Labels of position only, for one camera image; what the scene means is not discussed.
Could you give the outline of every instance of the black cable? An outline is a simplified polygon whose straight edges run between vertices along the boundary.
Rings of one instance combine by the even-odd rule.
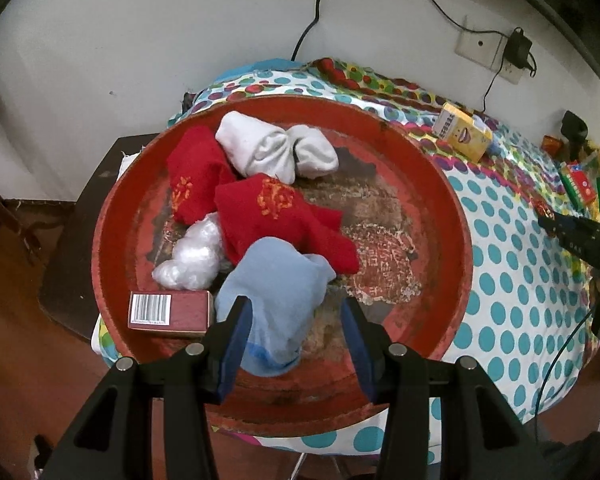
[[[500,36],[502,36],[503,38],[507,38],[509,39],[509,36],[507,34],[505,34],[504,32],[500,32],[499,30],[493,30],[493,29],[487,29],[487,30],[481,30],[481,29],[476,29],[476,28],[467,28],[464,25],[460,25],[460,23],[456,22],[456,20],[454,20],[451,16],[449,16],[443,9],[442,7],[440,7],[438,5],[438,2],[436,0],[431,0],[431,3],[434,4],[436,6],[436,8],[440,11],[440,13],[442,13],[442,15],[448,19],[451,23],[453,23],[457,28],[460,28],[461,30],[464,30],[465,32],[470,32],[472,34],[499,34]]]
[[[320,20],[320,0],[315,0],[315,17],[314,17],[314,20],[311,23],[309,23],[309,25],[307,26],[307,28],[302,33],[302,36],[300,36],[300,39],[296,43],[296,47],[294,49],[294,53],[291,56],[291,61],[295,61],[296,60],[296,56],[298,55],[298,50],[300,50],[300,45],[302,45],[302,40],[304,40],[304,37],[309,33],[309,31],[312,28],[314,28],[314,25],[316,23],[318,23],[318,20]]]
[[[589,312],[587,312],[587,315],[584,318],[582,318],[582,321],[576,325],[576,328],[573,329],[573,332],[571,332],[571,334],[567,338],[567,341],[564,342],[564,344],[560,348],[560,351],[556,354],[556,356],[554,358],[554,362],[551,363],[551,366],[549,366],[549,369],[547,370],[547,373],[544,376],[544,381],[542,381],[542,386],[540,386],[540,390],[538,391],[538,398],[536,399],[536,414],[534,415],[534,435],[536,436],[536,445],[538,444],[538,412],[540,411],[540,401],[542,400],[542,394],[544,393],[544,387],[546,386],[546,384],[549,380],[551,371],[554,369],[555,364],[558,362],[558,359],[562,355],[562,352],[564,352],[565,348],[567,348],[567,345],[575,337],[578,330],[584,325],[584,323],[587,321],[587,319],[589,319],[589,317],[592,316],[594,311],[595,311],[595,308],[592,308],[591,310],[589,310]]]
[[[504,55],[502,56],[502,59],[500,60],[500,68],[496,72],[496,75],[493,76],[493,79],[489,83],[489,87],[487,88],[487,91],[482,96],[482,113],[484,113],[486,111],[486,109],[487,109],[487,95],[491,91],[491,87],[493,86],[493,82],[496,81],[496,78],[500,75],[500,72],[502,72],[502,67],[503,66],[504,66]]]
[[[529,73],[530,77],[536,77],[536,73],[538,73],[538,64],[536,63],[536,58],[534,57],[534,55],[530,52],[529,56],[531,57],[531,61],[534,62],[534,67],[531,70],[531,72]]]

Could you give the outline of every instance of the sock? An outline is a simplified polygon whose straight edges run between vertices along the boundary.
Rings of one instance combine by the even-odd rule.
[[[337,171],[336,150],[318,128],[296,124],[286,132],[294,147],[298,175],[316,178]]]
[[[233,111],[222,118],[216,140],[242,176],[264,173],[285,184],[296,179],[292,143],[282,128]]]
[[[215,300],[224,321],[237,296],[253,306],[253,324],[241,367],[259,377],[282,375],[300,362],[314,310],[336,277],[317,254],[300,254],[278,238],[257,240],[222,284]]]
[[[342,213],[304,201],[291,186],[265,174],[216,188],[216,207],[227,258],[234,265],[260,238],[273,236],[302,254],[320,254],[338,274],[360,268],[356,246],[340,233]]]
[[[192,225],[216,210],[216,186],[236,177],[222,146],[206,126],[187,130],[167,157],[171,208],[177,222]]]

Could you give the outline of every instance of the wall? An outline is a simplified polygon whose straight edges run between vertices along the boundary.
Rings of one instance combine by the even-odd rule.
[[[522,26],[538,76],[498,79],[488,112],[534,141],[565,109],[600,141],[600,82],[523,0],[438,0],[477,27]],[[0,192],[74,200],[117,137],[157,132],[229,68],[288,57],[314,0],[13,0],[0,17]],[[322,0],[300,60],[335,56],[480,108],[493,74],[454,54],[427,0]]]

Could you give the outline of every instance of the black power adapter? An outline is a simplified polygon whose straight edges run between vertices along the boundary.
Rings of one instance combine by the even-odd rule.
[[[511,33],[504,47],[504,59],[517,68],[528,68],[532,73],[535,68],[529,63],[531,40],[525,36],[522,28],[517,28]]]

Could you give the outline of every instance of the white sock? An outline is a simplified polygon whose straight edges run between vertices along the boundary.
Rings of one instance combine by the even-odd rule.
[[[293,184],[293,144],[286,132],[273,124],[232,111],[220,122],[216,140],[242,176],[265,173]]]
[[[296,154],[296,173],[316,178],[338,169],[338,155],[318,128],[296,124],[286,131]]]

